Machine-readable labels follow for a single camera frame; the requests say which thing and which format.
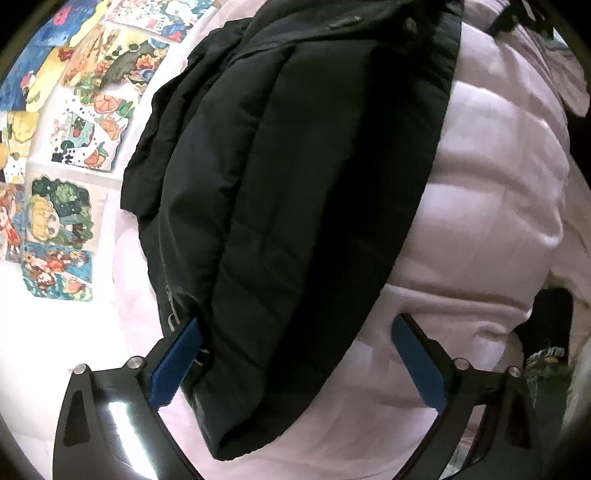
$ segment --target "poster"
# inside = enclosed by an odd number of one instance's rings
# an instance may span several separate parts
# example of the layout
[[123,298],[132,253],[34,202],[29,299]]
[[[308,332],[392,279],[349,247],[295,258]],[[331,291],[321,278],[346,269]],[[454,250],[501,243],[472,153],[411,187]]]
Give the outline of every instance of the poster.
[[111,0],[68,0],[31,40],[33,45],[75,47],[103,17]]
[[36,297],[92,300],[91,252],[36,243],[23,246],[22,278]]
[[63,85],[100,92],[128,82],[143,95],[169,46],[142,32],[97,25],[74,52]]
[[33,81],[27,82],[25,104],[27,112],[38,112],[45,104],[54,87],[60,81],[66,64],[74,53],[73,48],[55,47],[39,68]]
[[0,86],[0,111],[37,112],[59,81],[71,52],[67,47],[75,47],[110,4],[111,0],[69,0],[41,27]]
[[24,183],[38,113],[0,111],[0,183]]
[[0,260],[21,261],[26,224],[24,185],[0,183]]
[[53,47],[29,43],[17,58],[0,86],[0,111],[24,111],[27,109],[29,90],[35,85],[39,69]]
[[97,251],[105,188],[45,175],[28,187],[27,241]]
[[134,103],[88,90],[64,91],[55,105],[53,162],[111,171]]
[[119,0],[107,20],[183,41],[213,0]]

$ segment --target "sticker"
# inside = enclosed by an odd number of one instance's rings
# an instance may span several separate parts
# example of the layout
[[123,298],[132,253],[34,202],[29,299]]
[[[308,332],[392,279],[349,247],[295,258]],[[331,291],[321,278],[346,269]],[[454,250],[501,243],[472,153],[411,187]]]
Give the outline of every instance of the sticker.
[[107,190],[96,185],[47,176],[33,180],[27,240],[96,252],[106,195]]
[[75,47],[105,14],[111,0],[69,0],[31,40],[33,45]]
[[0,183],[24,183],[39,114],[0,112]]
[[107,20],[183,41],[213,0],[121,0]]
[[31,43],[25,47],[0,86],[0,111],[27,109],[29,90],[35,85],[37,73],[52,49],[53,47],[37,46]]
[[92,300],[91,252],[27,242],[23,245],[22,278],[36,297]]
[[141,32],[97,25],[74,52],[63,85],[100,92],[128,82],[143,95],[169,46]]
[[26,225],[24,185],[0,183],[0,260],[21,261]]
[[134,103],[91,90],[64,91],[51,133],[51,160],[111,171]]
[[45,104],[73,53],[74,49],[68,47],[56,47],[51,51],[35,75],[35,80],[29,81],[25,100],[27,112],[37,112]]

